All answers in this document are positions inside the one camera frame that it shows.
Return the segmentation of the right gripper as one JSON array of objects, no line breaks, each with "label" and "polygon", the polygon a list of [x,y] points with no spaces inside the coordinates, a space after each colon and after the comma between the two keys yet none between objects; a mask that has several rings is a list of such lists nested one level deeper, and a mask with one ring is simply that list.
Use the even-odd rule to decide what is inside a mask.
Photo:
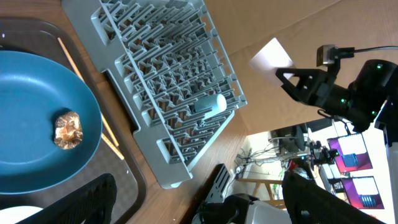
[{"label": "right gripper", "polygon": [[364,118],[364,89],[351,83],[348,88],[328,83],[328,73],[320,69],[278,68],[282,89],[295,101],[321,106],[330,115]]}]

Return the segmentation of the long wooden chopstick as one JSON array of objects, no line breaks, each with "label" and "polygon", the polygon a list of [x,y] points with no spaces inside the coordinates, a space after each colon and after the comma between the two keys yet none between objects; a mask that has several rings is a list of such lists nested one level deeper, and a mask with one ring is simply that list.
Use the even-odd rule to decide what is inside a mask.
[{"label": "long wooden chopstick", "polygon": [[109,140],[118,148],[119,143],[118,143],[113,131],[111,130],[107,120],[105,119],[104,115],[102,114],[99,104],[96,101],[94,94],[92,93],[90,88],[85,84],[85,81],[84,81],[80,71],[78,70],[78,67],[76,66],[75,62],[73,61],[72,56],[70,55],[69,51],[67,50],[65,44],[62,42],[61,38],[58,37],[57,40],[63,50],[63,53],[65,54],[65,56],[67,58],[67,60],[69,61],[70,65],[72,66],[72,69],[75,72],[75,75],[77,75],[77,77],[80,79],[80,84],[78,85],[78,89],[82,90],[82,93],[84,93],[85,96],[86,95],[88,96],[89,102],[95,101],[95,114],[101,115],[102,125],[105,126],[105,129],[110,136]]}]

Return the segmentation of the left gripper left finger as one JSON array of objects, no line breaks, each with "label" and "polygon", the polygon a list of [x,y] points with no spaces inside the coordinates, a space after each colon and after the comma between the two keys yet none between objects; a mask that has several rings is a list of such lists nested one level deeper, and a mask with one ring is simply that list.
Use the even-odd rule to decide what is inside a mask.
[{"label": "left gripper left finger", "polygon": [[117,186],[103,174],[18,224],[110,224]]}]

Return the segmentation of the dark blue plate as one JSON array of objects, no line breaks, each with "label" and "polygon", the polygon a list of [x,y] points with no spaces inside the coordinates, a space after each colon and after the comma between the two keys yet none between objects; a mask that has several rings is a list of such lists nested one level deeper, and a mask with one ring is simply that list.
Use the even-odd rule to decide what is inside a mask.
[{"label": "dark blue plate", "polygon": [[[48,58],[1,51],[1,194],[29,194],[60,184],[95,154],[103,125],[95,101],[78,89],[80,79]],[[55,121],[80,116],[83,140],[63,150],[54,143]]]}]

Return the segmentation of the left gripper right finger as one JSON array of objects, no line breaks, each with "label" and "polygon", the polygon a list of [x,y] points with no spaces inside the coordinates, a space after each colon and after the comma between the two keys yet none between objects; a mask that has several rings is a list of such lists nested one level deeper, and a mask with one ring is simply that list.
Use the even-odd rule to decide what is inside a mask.
[{"label": "left gripper right finger", "polygon": [[284,174],[282,193],[292,223],[383,224],[291,171]]}]

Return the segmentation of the brown food scrap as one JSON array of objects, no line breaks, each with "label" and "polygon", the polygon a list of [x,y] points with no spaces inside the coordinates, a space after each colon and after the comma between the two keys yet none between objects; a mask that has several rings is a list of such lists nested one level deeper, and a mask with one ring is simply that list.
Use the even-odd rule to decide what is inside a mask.
[{"label": "brown food scrap", "polygon": [[83,140],[83,130],[80,116],[75,111],[69,111],[59,116],[55,121],[54,143],[63,150],[77,147]]}]

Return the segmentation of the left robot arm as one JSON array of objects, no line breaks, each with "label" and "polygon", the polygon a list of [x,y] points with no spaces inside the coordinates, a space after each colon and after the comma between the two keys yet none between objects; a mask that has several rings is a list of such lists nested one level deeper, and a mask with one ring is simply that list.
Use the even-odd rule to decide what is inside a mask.
[{"label": "left robot arm", "polygon": [[[196,217],[202,223],[379,223],[292,171],[285,172],[282,193],[285,210],[234,194],[222,203],[206,203]],[[114,177],[103,174],[22,222],[110,223],[116,194]]]}]

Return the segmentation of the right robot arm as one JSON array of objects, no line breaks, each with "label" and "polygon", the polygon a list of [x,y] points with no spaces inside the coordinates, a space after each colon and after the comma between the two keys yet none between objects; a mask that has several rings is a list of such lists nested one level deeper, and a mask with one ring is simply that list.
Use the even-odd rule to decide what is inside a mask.
[{"label": "right robot arm", "polygon": [[[295,101],[323,109],[353,124],[356,132],[371,124],[384,133],[393,206],[397,206],[397,65],[368,60],[357,78],[343,88],[335,84],[339,63],[328,70],[280,68],[282,88]],[[284,202],[292,223],[378,223],[352,205],[303,177],[287,172],[283,183]]]}]

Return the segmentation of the light blue cup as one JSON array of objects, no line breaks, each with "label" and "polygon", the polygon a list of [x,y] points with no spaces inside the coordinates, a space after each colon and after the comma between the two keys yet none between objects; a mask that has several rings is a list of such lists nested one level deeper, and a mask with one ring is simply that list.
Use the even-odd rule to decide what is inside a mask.
[{"label": "light blue cup", "polygon": [[209,119],[224,112],[227,108],[226,98],[222,94],[214,94],[199,98],[195,104],[197,113],[204,113],[204,119]]}]

